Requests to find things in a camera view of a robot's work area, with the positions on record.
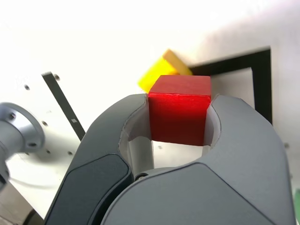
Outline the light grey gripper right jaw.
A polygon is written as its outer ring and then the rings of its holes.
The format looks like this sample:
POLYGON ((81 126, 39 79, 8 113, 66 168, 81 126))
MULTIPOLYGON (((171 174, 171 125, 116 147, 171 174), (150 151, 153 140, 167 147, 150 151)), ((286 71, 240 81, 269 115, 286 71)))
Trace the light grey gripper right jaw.
POLYGON ((147 176, 112 203, 104 225, 292 225, 284 144, 242 99, 217 96, 199 159, 147 176))

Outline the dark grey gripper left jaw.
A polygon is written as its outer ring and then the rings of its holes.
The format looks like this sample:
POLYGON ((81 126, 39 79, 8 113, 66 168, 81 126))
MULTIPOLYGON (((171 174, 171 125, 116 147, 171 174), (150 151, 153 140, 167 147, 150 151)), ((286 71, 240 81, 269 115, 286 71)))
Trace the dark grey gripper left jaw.
POLYGON ((146 94, 127 96, 109 107, 83 137, 45 224, 100 224, 135 176, 153 169, 151 140, 146 94))

